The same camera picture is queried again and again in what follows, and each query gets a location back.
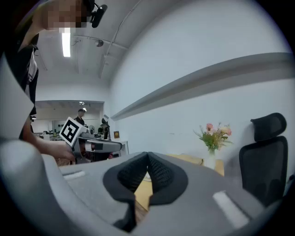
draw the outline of chair backrest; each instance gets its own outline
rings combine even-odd
[[[282,198],[287,175],[288,143],[284,136],[242,147],[243,188],[265,206]]]

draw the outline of wooden table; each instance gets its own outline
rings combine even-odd
[[[171,157],[175,157],[184,161],[188,161],[197,165],[204,165],[204,159],[196,158],[190,155],[173,155],[168,154]],[[224,176],[224,164],[222,160],[216,160],[215,171]],[[153,195],[152,182],[142,181],[135,191],[136,201],[148,211],[149,197]]]

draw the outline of white wall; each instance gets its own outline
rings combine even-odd
[[[133,43],[112,82],[112,115],[196,70],[272,52],[289,48],[254,2],[185,0],[157,18]]]
[[[193,130],[207,123],[230,123],[233,145],[216,153],[225,164],[238,155],[240,149],[254,142],[252,118],[279,112],[287,120],[282,134],[289,143],[288,176],[295,172],[295,79],[251,84],[206,94],[143,112],[116,122],[120,137],[128,140],[129,152],[191,154],[207,157],[204,143]]]
[[[52,120],[35,120],[32,122],[34,133],[43,133],[52,130]]]
[[[111,83],[111,114],[204,67],[275,52],[290,49],[276,25],[256,3],[183,1],[156,19],[133,43]],[[274,81],[229,86],[226,90],[198,95],[203,90],[210,91],[210,86],[238,84],[236,79],[255,77],[257,82],[260,75],[260,72],[241,72],[236,77],[192,88],[187,92],[195,93],[194,98],[118,120],[114,122],[115,129],[121,138],[128,140],[130,153],[155,151],[206,157],[207,148],[193,129],[198,131],[199,125],[206,123],[230,123],[234,145],[217,154],[226,164],[238,155],[242,146],[254,142],[250,119],[280,112],[288,122],[283,135],[291,144],[295,140],[294,79],[278,77]],[[288,175],[295,171],[294,155],[295,147],[289,145]]]
[[[108,86],[98,77],[89,77],[74,71],[41,70],[36,88],[36,101],[107,101],[108,92]]]

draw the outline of black mesh pad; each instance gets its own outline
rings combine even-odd
[[[254,125],[254,140],[256,142],[274,138],[283,133],[287,127],[285,117],[273,113],[258,119],[251,119]]]
[[[288,162],[288,143],[279,136],[240,150],[243,188],[265,206],[282,198]]]
[[[166,161],[154,153],[141,153],[126,162],[110,168],[103,176],[103,184],[113,199],[127,202],[129,213],[127,221],[115,224],[118,228],[131,231],[135,222],[134,192],[146,173],[150,174],[153,195],[149,205],[163,205],[175,201],[186,189],[188,177],[183,169]]]

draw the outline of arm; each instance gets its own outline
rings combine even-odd
[[[71,152],[71,148],[66,142],[49,141],[35,136],[31,132],[29,119],[27,119],[26,123],[24,124],[23,138],[24,141],[29,142],[35,146],[42,154],[51,155],[56,159],[68,159],[75,161],[75,157]]]

